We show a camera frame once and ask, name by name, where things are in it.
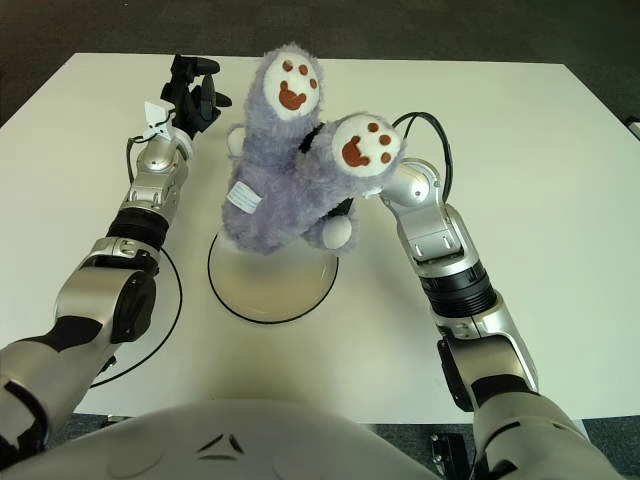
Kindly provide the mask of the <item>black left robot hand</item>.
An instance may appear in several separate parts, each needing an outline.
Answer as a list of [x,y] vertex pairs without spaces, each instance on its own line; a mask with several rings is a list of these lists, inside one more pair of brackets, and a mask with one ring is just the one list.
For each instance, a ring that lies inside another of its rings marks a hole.
[[153,135],[169,139],[169,126],[193,139],[206,131],[221,115],[221,109],[232,106],[232,100],[218,92],[213,75],[220,71],[217,61],[196,56],[174,56],[170,80],[163,86],[160,99],[171,104],[145,103],[147,130],[143,138]]

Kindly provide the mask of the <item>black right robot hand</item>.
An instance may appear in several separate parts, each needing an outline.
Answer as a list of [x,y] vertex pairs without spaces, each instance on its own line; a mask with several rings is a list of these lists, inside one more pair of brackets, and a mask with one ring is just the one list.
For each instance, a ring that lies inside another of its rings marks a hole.
[[294,146],[291,197],[313,223],[345,215],[356,197],[380,190],[402,142],[383,118],[362,112],[307,128]]

